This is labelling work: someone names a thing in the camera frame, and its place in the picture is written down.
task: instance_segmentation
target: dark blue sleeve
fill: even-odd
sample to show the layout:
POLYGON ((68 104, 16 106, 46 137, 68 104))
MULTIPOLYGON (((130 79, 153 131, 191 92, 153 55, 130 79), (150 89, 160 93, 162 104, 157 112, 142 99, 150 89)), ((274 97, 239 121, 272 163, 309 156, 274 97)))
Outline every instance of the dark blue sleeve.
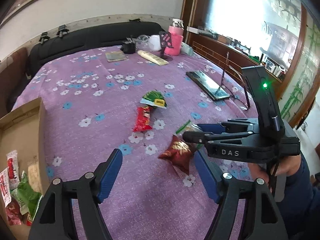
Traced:
POLYGON ((320 206, 320 192, 310 182, 308 164, 301 154, 299 170, 287 177, 284 199, 278 203, 289 238, 304 232, 310 216, 320 206))

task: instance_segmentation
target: yellow label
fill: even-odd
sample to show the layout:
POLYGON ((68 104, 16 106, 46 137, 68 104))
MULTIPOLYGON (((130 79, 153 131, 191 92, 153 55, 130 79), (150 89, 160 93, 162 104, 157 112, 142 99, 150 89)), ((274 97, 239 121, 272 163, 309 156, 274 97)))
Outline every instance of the yellow label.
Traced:
POLYGON ((164 106, 165 101, 163 99, 155 99, 154 103, 157 106, 164 106))

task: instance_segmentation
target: cream tube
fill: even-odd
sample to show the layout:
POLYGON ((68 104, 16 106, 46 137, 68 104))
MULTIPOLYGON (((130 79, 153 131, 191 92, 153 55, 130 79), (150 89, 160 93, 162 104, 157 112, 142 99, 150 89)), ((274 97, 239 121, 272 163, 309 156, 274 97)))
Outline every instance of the cream tube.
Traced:
POLYGON ((163 66, 163 65, 169 64, 168 61, 166 61, 166 60, 164 60, 164 59, 162 59, 160 57, 157 57, 156 55, 153 55, 153 54, 151 54, 150 52, 147 52, 147 51, 138 50, 138 54, 141 57, 143 57, 143 58, 145 58, 145 59, 147 59, 147 60, 149 60, 149 61, 151 61, 151 62, 153 62, 155 64, 158 64, 159 66, 163 66))

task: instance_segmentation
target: black sofa back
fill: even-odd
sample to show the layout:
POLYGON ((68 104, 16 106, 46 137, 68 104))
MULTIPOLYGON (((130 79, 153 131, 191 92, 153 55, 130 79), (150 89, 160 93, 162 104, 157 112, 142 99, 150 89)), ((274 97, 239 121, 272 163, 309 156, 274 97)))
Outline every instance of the black sofa back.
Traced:
POLYGON ((151 36, 159 34, 160 31, 163 29, 157 23, 137 21, 105 24, 74 31, 62 38, 56 37, 35 45, 27 60, 27 71, 33 77, 45 63, 56 58, 88 49, 122 45, 130 36, 151 36))

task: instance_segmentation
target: person's arm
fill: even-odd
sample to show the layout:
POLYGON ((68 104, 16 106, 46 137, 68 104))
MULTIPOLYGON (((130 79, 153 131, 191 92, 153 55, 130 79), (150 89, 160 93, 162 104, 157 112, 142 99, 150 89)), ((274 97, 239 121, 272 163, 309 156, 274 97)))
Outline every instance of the person's arm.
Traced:
MULTIPOLYGON (((263 178, 268 175, 257 164, 249 163, 252 177, 263 178)), ((309 218, 320 206, 320 192, 310 182, 308 164, 303 155, 290 156, 279 164, 276 175, 287 174, 284 199, 278 203, 288 236, 305 231, 309 218)))

